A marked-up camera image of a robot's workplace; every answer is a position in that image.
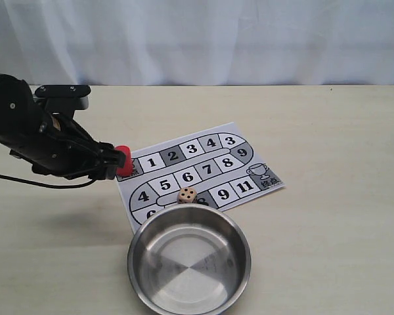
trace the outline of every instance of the die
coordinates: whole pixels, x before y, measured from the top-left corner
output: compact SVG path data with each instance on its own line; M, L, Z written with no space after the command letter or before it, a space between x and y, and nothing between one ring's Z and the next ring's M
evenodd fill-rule
M184 187L178 193L178 203L193 203L197 192L193 187Z

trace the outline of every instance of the printed number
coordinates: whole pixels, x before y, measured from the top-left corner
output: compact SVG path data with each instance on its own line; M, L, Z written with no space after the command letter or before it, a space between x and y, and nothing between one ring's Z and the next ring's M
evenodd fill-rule
M246 156L246 155L247 155L247 151L244 150L244 149L239 149L239 150L238 150L238 154L239 154L240 156Z
M146 195L146 192L141 192L139 196L139 200L145 202L149 200L149 196Z
M185 182L190 182L193 179L194 179L194 177L189 172L183 174L183 180Z
M211 174L211 167L210 167L210 164L203 165L202 169L207 169L208 174Z
M173 161L174 159L178 159L177 153L174 151L168 152L168 156L170 157L170 159L169 159L170 161Z
M188 146L186 146L186 148L188 149L189 153L196 153L197 152L197 148L193 144L189 144Z
M148 159L148 161L150 162L151 167L156 166L155 162L153 162L153 159Z
M209 140L208 140L208 146L216 146L216 142L214 142L213 141L213 139L212 138L210 138Z
M156 213L156 210L150 210L148 213L147 213L147 218L149 219L152 215L154 215Z
M228 158L223 159L222 162L223 164L225 164L225 167L231 167L232 165L234 165L234 163Z
M236 142L231 136L228 136L225 138L225 140L228 142L228 144L234 144Z
M165 179L165 180L163 180L163 181L161 181L159 183L160 183L160 187L162 188L162 190L167 190L167 189L171 188L171 184L168 183L167 179Z
M228 199L229 198L229 193L227 190L224 189L220 189L220 191L217 192L217 194L219 195L219 197L223 200Z
M253 189L253 186L251 186L247 180L243 184L237 184L237 187L241 189L241 192Z
M200 205L209 205L209 203L206 202L206 199L204 198L198 198L197 203L199 203Z

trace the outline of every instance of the bowl rim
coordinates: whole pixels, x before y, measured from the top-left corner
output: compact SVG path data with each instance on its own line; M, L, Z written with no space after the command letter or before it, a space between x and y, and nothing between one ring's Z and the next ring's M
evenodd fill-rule
M133 239L131 240L129 251L127 254L127 273L129 274L129 279L131 282L131 285L133 286L134 291L138 295L139 299L151 310L154 312L161 314L161 315L179 315L177 313L172 313L170 311L167 311L163 309L162 307L158 306L157 304L153 303L150 299L147 298L147 296L143 293L142 289L140 288L139 282L137 281L136 275L134 273L133 269L133 256L134 256L134 251L137 246L137 242L140 239L141 234L144 232L144 230L147 229L147 227L152 224L152 222L158 220L158 218L165 213L171 212L171 211L176 211L178 209L183 209L187 207L195 207L199 209L203 209L205 211L212 212L215 215L220 216L223 220L227 221L229 225L232 226L233 229L236 230L238 233L242 243L244 244L244 249L246 252L246 267L244 271L244 275L242 276L242 280L240 282L240 285L237 287L236 291L234 294L221 306L218 306L217 308L210 310L209 312L205 313L199 313L195 315L218 315L229 307L231 307L241 296L241 294L244 292L248 281L250 280L250 274L251 274L251 267L252 267L252 260L251 260L251 250L250 250L250 245L248 244L248 241L241 230L241 228L226 214L220 212L219 210L216 210L212 207L206 206L206 205L201 205L199 203L182 203L178 205L172 205L171 207L166 207L165 209L162 209L158 212L156 212L154 215L152 215L149 219L147 219L142 226L136 231L136 233L133 236Z

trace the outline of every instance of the table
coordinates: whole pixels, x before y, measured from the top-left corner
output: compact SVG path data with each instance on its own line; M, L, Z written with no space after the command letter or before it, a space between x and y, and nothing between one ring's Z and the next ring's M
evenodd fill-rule
M287 184L227 211L252 249L225 314L394 314L394 87L93 87L75 118L132 150L235 121ZM0 145L0 173L39 177ZM114 181L0 180L0 314L152 314Z

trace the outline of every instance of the trophy icon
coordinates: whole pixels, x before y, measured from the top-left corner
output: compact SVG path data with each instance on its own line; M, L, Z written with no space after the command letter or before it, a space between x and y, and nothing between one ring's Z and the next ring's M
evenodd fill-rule
M258 175L261 176L260 178L261 180L266 180L270 178L270 175L267 175L268 171L269 171L269 167L267 165L262 163L257 163L248 167L247 174Z

